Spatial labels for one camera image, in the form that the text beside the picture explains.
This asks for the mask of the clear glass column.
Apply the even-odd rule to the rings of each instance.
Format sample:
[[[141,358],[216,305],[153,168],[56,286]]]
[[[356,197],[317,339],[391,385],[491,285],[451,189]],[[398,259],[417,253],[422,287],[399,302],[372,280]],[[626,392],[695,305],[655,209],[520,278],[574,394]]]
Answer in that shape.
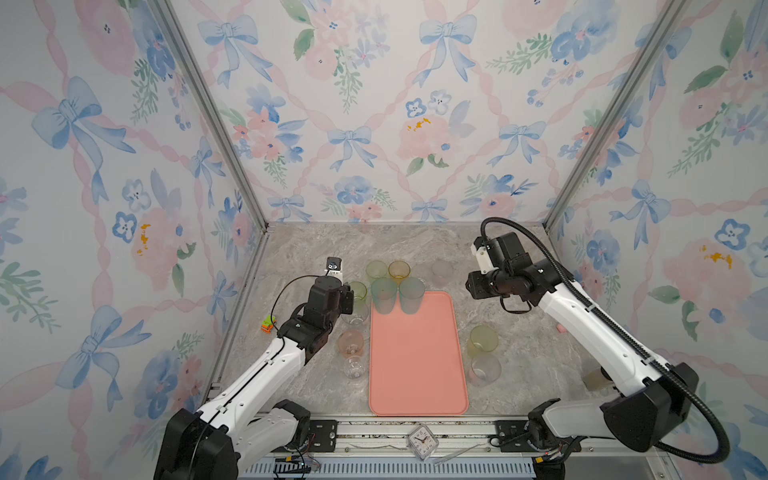
[[[364,329],[370,318],[370,308],[365,300],[356,299],[351,314],[344,314],[341,319],[350,328]]]

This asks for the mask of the teal textured cup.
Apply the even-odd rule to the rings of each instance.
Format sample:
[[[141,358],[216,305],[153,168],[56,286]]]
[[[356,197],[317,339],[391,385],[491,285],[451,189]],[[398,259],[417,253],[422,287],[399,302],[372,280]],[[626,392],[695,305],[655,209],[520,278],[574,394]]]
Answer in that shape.
[[[392,312],[396,304],[398,284],[391,278],[378,278],[371,285],[374,309],[381,315]]]
[[[426,287],[418,278],[405,278],[399,285],[400,305],[404,313],[416,314],[422,304]]]

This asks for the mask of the yellow green cup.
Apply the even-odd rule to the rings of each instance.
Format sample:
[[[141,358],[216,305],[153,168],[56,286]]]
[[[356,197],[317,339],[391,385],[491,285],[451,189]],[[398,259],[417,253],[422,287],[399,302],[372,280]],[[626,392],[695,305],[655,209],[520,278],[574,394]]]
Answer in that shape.
[[[475,357],[495,351],[498,345],[499,337],[496,331],[487,325],[478,325],[470,332],[467,351],[470,357]]]

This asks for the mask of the clear pinkish cup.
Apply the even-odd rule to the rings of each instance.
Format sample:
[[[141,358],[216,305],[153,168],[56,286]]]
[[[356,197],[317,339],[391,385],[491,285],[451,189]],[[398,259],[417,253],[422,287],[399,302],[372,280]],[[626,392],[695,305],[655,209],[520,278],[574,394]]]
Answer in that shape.
[[[480,353],[474,356],[469,363],[469,383],[478,388],[488,386],[499,379],[501,372],[501,362],[496,356],[490,353]]]

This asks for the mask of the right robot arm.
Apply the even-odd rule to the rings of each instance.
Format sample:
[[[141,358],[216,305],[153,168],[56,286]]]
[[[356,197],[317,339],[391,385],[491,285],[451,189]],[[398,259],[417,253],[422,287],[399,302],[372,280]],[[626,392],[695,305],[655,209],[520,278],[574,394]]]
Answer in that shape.
[[[691,401],[651,363],[669,369],[694,390],[698,374],[686,363],[672,365],[651,353],[647,358],[635,351],[569,290],[574,283],[539,286],[526,277],[511,277],[500,269],[468,274],[466,289],[476,299],[518,295],[557,322],[597,360],[618,394],[603,402],[548,400],[528,414],[526,429],[530,445],[544,451],[562,440],[599,437],[619,441],[625,447],[645,452],[671,433],[688,417]]]

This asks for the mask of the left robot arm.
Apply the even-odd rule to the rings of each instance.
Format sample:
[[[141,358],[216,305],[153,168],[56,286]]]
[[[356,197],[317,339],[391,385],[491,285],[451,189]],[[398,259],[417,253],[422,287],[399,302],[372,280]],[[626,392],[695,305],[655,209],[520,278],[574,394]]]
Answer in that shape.
[[[257,414],[328,342],[354,293],[339,274],[314,276],[308,300],[277,329],[251,367],[195,412],[181,409],[164,432],[155,479],[236,479],[277,448],[302,447],[311,413],[290,400]]]

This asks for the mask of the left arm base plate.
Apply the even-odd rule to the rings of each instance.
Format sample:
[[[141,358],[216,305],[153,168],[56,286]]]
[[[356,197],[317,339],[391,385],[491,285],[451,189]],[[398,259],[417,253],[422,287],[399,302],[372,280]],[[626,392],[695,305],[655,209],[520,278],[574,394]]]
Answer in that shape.
[[[309,420],[299,426],[287,446],[280,446],[273,453],[295,453],[298,448],[302,453],[332,453],[335,451],[339,422],[337,420]]]

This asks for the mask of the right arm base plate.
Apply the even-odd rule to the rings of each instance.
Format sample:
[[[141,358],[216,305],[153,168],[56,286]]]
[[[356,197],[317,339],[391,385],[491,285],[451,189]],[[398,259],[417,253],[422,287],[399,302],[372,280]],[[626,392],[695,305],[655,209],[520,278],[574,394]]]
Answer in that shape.
[[[531,424],[528,419],[498,420],[494,428],[489,444],[506,453],[555,455],[574,440],[574,437],[556,437],[545,426]]]

